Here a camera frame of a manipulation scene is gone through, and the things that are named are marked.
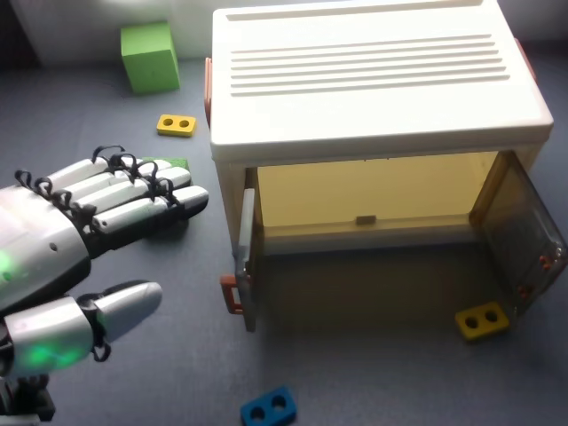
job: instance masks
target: yellow block with two holes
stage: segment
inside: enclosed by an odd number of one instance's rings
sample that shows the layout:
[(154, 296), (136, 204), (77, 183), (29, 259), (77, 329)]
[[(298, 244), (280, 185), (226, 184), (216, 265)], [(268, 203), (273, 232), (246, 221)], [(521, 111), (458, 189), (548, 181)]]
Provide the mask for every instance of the yellow block with two holes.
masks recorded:
[(455, 322), (466, 340), (487, 337), (509, 328), (509, 318), (497, 302), (458, 312)]
[(190, 138), (195, 130), (195, 118), (164, 114), (160, 117), (156, 129), (160, 135)]

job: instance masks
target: white lid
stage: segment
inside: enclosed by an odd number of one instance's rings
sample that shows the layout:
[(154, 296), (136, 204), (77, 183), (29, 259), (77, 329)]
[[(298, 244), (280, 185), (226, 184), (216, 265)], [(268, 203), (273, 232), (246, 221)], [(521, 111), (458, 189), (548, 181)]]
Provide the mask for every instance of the white lid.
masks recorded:
[(552, 127), (495, 0), (219, 10), (213, 64), (219, 162), (487, 151)]

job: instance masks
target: round hole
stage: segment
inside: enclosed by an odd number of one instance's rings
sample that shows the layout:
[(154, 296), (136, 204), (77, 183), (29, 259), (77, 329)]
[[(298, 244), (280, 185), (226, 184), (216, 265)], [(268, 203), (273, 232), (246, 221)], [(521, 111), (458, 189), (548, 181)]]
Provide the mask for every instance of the round hole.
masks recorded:
[(261, 422), (264, 420), (264, 410), (260, 406), (256, 406), (250, 412), (250, 418), (255, 422)]
[(272, 408), (274, 408), (276, 411), (281, 411), (286, 408), (286, 400), (284, 399), (284, 397), (278, 395), (272, 398)]
[(469, 328), (477, 328), (477, 320), (473, 317), (466, 318), (465, 325)]
[(487, 311), (485, 313), (485, 319), (489, 322), (496, 322), (497, 321), (497, 314), (494, 311)]

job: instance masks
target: toy storage box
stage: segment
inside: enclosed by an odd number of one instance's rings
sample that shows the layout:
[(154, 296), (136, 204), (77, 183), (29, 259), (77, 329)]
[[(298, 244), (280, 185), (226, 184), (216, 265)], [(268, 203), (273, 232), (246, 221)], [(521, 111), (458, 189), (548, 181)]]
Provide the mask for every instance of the toy storage box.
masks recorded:
[(518, 313), (564, 268), (526, 174), (552, 117), (495, 0), (220, 10), (213, 63), (247, 329), (262, 256), (481, 238)]

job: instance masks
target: gray floor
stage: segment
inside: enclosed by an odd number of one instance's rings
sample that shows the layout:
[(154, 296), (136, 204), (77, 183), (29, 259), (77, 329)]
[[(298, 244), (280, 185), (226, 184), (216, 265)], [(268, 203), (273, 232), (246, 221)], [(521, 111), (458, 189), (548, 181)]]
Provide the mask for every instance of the gray floor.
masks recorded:
[[(568, 57), (541, 47), (529, 54), (556, 118), (532, 177), (568, 237)], [(295, 395), (300, 425), (566, 424), (566, 275), (509, 334), (467, 345), (454, 312), (494, 291), (473, 246), (280, 259), (293, 279), (272, 277), (270, 327), (247, 334), (226, 313), (217, 284), (233, 260), (202, 112), (202, 61), (180, 72), (180, 92), (144, 98), (130, 95), (120, 69), (0, 75), (0, 185), (18, 167), (42, 176), (95, 146), (120, 143), (135, 154), (187, 157), (195, 183), (211, 194), (185, 233), (101, 257), (74, 289), (141, 277), (158, 280), (165, 293), (160, 310), (116, 343), (105, 365), (83, 362), (52, 376), (55, 424), (237, 425), (242, 404), (281, 384)], [(160, 114), (196, 116), (195, 137), (158, 137)], [(401, 258), (413, 262), (412, 273)], [(474, 280), (462, 274), (466, 261), (476, 266)], [(440, 262), (444, 272), (414, 280), (441, 271)], [(313, 269), (318, 263), (329, 264), (325, 279)], [(346, 273), (345, 263), (358, 273)], [(396, 270), (404, 279), (394, 286)], [(310, 292), (302, 291), (306, 280)]]

